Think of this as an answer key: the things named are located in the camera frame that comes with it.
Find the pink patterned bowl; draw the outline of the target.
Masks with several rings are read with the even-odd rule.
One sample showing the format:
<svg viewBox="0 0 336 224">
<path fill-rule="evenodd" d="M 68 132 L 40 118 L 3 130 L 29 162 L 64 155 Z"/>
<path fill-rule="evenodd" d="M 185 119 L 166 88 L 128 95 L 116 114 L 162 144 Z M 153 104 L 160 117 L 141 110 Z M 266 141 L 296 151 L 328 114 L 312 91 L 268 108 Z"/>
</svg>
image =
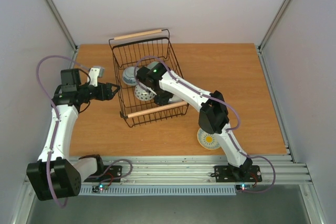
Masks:
<svg viewBox="0 0 336 224">
<path fill-rule="evenodd" d="M 150 101 L 154 99 L 154 94 L 143 90 L 138 84 L 134 88 L 134 95 L 140 101 Z"/>
</svg>

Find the blue floral bowl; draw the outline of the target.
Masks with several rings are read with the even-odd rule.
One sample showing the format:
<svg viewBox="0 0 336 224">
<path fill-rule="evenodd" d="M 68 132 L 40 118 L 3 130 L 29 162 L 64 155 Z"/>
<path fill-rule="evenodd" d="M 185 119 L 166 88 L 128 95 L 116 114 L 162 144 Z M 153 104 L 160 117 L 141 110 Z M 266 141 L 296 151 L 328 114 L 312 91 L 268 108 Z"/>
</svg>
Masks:
<svg viewBox="0 0 336 224">
<path fill-rule="evenodd" d="M 128 86 L 135 86 L 137 85 L 136 82 L 136 73 L 138 71 L 138 67 L 130 66 L 124 69 L 122 73 L 122 81 Z"/>
</svg>

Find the white yellow bowl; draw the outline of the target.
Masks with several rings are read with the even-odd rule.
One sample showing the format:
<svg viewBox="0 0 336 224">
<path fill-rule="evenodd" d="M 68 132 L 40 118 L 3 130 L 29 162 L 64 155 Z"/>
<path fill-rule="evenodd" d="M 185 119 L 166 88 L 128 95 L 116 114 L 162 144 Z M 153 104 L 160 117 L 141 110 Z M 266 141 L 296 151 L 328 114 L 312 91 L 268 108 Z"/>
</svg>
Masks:
<svg viewBox="0 0 336 224">
<path fill-rule="evenodd" d="M 208 134 L 201 128 L 197 131 L 197 140 L 199 144 L 207 150 L 217 150 L 220 148 L 220 144 L 215 135 Z"/>
</svg>

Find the plain white bowl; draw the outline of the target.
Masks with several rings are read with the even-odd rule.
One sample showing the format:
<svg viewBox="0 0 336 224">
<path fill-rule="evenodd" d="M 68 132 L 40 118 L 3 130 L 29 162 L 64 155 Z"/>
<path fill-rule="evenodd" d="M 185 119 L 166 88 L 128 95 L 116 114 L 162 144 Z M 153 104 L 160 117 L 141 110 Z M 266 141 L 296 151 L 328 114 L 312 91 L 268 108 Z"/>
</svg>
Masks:
<svg viewBox="0 0 336 224">
<path fill-rule="evenodd" d="M 173 95 L 171 98 L 169 98 L 168 100 L 168 104 L 173 104 L 173 103 L 179 103 L 179 102 L 183 102 L 183 99 L 179 98 L 176 95 Z"/>
</svg>

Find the celadon green bowl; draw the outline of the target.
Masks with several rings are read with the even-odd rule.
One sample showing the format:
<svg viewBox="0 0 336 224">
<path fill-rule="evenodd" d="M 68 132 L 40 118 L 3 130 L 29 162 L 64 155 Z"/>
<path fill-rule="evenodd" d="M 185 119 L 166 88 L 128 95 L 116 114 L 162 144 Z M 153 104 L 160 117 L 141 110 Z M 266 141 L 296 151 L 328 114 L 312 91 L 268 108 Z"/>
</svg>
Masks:
<svg viewBox="0 0 336 224">
<path fill-rule="evenodd" d="M 159 62 L 158 61 L 153 61 L 147 65 L 148 69 L 153 69 Z"/>
</svg>

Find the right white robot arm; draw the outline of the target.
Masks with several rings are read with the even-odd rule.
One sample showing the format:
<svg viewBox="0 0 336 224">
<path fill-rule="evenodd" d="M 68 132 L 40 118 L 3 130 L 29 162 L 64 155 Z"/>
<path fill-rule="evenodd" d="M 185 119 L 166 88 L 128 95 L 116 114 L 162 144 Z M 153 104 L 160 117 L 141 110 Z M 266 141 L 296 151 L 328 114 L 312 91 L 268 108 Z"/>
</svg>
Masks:
<svg viewBox="0 0 336 224">
<path fill-rule="evenodd" d="M 141 87 L 155 94 L 154 103 L 157 105 L 167 105 L 174 96 L 191 105 L 199 113 L 199 127 L 217 137 L 235 181 L 241 182 L 249 176 L 253 162 L 233 134 L 234 128 L 230 126 L 228 117 L 229 106 L 219 91 L 211 93 L 200 89 L 161 63 L 152 69 L 141 67 L 136 72 L 136 80 Z"/>
</svg>

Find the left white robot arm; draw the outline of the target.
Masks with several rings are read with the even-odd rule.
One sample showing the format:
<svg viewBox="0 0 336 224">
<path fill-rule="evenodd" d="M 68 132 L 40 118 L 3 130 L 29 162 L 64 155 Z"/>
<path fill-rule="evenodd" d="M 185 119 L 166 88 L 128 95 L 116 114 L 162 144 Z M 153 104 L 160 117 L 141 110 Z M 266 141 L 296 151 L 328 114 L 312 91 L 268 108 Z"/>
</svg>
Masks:
<svg viewBox="0 0 336 224">
<path fill-rule="evenodd" d="M 87 81 L 81 83 L 78 68 L 62 70 L 61 84 L 52 98 L 52 118 L 46 143 L 37 162 L 27 166 L 26 174 L 41 201 L 78 196 L 81 184 L 89 177 L 100 181 L 106 168 L 98 154 L 86 155 L 75 163 L 69 161 L 71 136 L 83 104 L 92 100 L 109 101 L 120 87 L 101 83 L 104 68 L 94 66 L 86 72 Z"/>
</svg>

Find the left controller board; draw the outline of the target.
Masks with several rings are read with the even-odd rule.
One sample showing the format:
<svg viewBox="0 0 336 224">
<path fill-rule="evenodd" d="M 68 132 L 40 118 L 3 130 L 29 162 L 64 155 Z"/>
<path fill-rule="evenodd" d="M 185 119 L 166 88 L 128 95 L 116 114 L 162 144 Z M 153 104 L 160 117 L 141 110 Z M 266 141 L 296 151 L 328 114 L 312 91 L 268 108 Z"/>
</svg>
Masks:
<svg viewBox="0 0 336 224">
<path fill-rule="evenodd" d="M 109 188 L 108 185 L 101 184 L 101 185 L 97 185 L 97 186 L 92 186 L 92 190 L 91 191 L 93 193 L 101 193 L 101 192 L 107 190 L 108 188 Z"/>
</svg>

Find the controller board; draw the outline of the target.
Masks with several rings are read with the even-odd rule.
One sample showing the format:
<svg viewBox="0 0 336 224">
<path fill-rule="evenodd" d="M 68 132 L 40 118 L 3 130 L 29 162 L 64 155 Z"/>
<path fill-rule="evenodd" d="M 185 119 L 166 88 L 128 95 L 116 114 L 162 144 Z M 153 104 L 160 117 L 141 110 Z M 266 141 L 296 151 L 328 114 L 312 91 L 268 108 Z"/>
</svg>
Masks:
<svg viewBox="0 0 336 224">
<path fill-rule="evenodd" d="M 107 190 L 108 188 L 109 188 L 108 185 L 101 184 L 101 185 L 97 185 L 97 186 L 92 186 L 92 190 L 91 191 L 93 193 L 101 193 L 101 192 Z"/>
<path fill-rule="evenodd" d="M 256 186 L 257 186 L 256 184 L 240 184 L 240 185 L 236 185 L 236 190 L 239 190 L 239 191 L 252 190 Z"/>
</svg>

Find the right controller board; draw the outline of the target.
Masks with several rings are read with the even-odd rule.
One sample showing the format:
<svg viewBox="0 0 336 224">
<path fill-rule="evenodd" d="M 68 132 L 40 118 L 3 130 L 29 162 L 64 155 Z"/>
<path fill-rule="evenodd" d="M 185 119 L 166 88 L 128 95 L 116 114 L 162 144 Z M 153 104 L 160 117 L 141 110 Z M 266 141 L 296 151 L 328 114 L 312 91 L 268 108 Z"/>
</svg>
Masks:
<svg viewBox="0 0 336 224">
<path fill-rule="evenodd" d="M 256 184 L 240 184 L 240 185 L 236 185 L 236 190 L 239 190 L 239 191 L 252 190 L 256 186 L 257 186 Z"/>
</svg>

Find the aluminium rail frame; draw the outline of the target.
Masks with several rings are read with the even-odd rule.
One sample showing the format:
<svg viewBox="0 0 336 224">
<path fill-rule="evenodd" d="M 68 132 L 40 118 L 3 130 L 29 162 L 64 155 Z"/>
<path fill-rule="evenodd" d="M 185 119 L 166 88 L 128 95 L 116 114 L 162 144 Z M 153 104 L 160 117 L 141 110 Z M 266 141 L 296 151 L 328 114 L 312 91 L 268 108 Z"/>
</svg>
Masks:
<svg viewBox="0 0 336 224">
<path fill-rule="evenodd" d="M 270 162 L 262 158 L 253 160 L 260 167 L 262 182 L 258 185 L 270 185 L 273 172 L 276 173 L 275 185 L 312 184 L 312 178 L 306 164 L 295 163 L 290 155 L 268 155 Z M 214 166 L 226 165 L 223 155 L 191 156 L 104 156 L 105 165 L 118 159 L 128 159 L 133 170 L 129 176 L 121 179 L 125 185 L 216 185 L 211 177 Z"/>
</svg>

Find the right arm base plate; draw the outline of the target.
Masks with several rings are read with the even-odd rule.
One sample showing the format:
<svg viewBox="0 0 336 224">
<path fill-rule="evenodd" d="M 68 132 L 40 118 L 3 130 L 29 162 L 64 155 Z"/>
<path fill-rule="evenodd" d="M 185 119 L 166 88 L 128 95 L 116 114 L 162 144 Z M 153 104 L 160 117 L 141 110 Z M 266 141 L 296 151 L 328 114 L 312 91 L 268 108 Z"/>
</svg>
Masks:
<svg viewBox="0 0 336 224">
<path fill-rule="evenodd" d="M 236 178 L 228 165 L 217 165 L 210 177 L 215 178 L 217 183 L 262 182 L 260 167 L 257 165 L 252 165 L 243 178 Z"/>
</svg>

